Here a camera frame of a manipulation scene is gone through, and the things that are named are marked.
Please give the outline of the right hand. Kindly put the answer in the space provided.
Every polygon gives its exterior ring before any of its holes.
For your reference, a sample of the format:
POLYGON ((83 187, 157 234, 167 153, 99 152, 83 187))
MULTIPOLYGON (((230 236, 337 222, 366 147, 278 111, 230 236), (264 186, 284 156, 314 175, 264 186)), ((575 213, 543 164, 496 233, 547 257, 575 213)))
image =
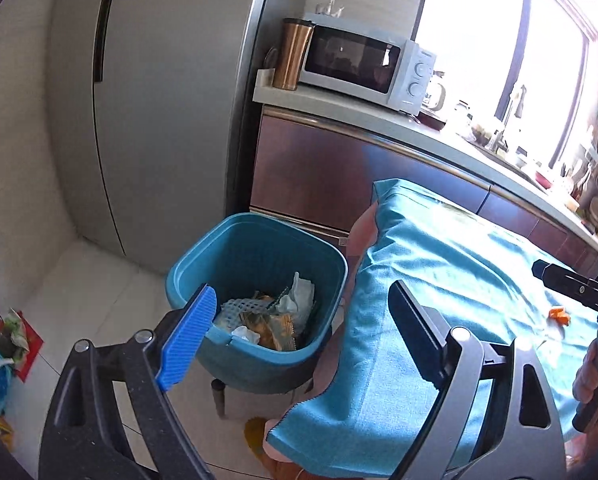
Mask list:
POLYGON ((574 398, 581 403, 590 402, 598 388, 598 369, 594 364, 596 354, 597 340, 593 340, 587 348, 582 366, 576 372, 572 386, 574 398))

